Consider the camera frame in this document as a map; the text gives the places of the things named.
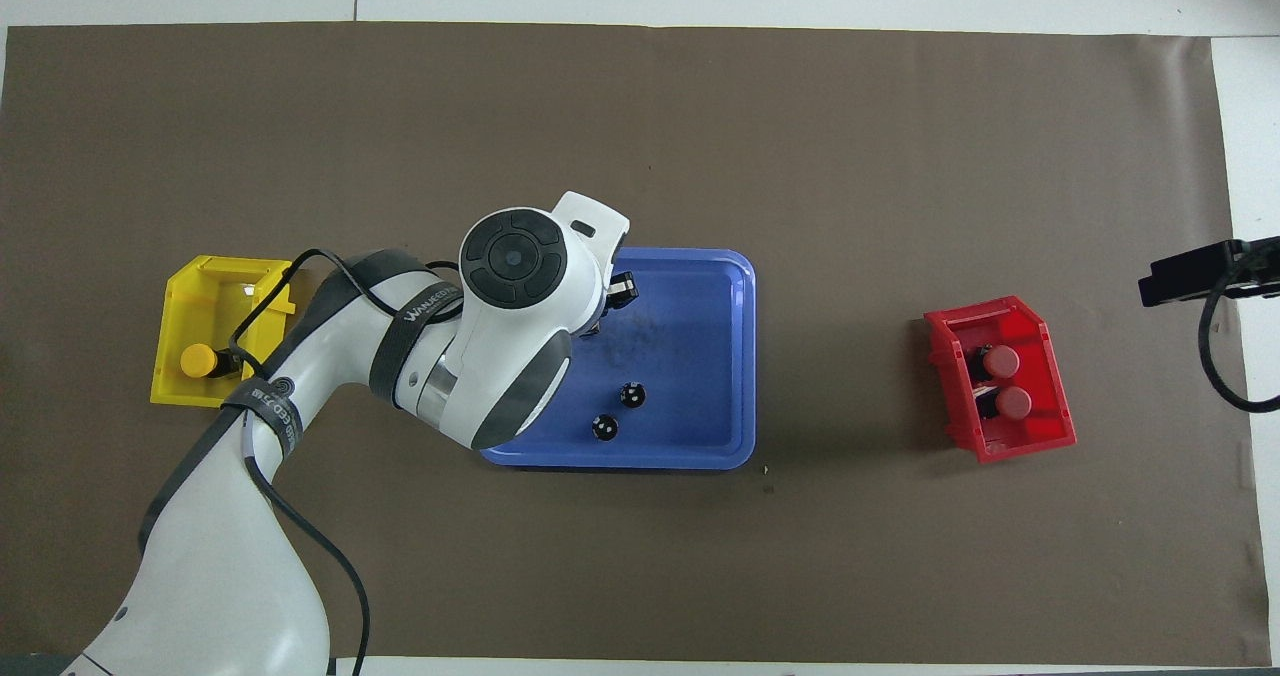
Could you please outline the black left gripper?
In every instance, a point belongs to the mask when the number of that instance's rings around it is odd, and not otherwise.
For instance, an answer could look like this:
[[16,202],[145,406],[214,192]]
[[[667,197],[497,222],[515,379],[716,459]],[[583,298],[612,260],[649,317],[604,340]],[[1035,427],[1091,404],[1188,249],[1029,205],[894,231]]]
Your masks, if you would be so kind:
[[596,335],[609,312],[625,310],[636,298],[639,292],[632,271],[617,271],[605,287],[599,315],[585,328],[585,337]]

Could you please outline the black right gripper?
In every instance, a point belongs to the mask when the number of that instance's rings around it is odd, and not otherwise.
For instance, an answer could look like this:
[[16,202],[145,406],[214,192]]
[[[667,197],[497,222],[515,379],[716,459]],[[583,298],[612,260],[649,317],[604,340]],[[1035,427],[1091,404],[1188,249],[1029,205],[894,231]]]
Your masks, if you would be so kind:
[[1149,275],[1138,280],[1140,303],[1202,301],[1216,280],[1240,260],[1260,252],[1252,265],[1242,268],[1229,280],[1224,296],[1230,300],[1272,298],[1279,292],[1277,239],[1219,239],[1149,265]]

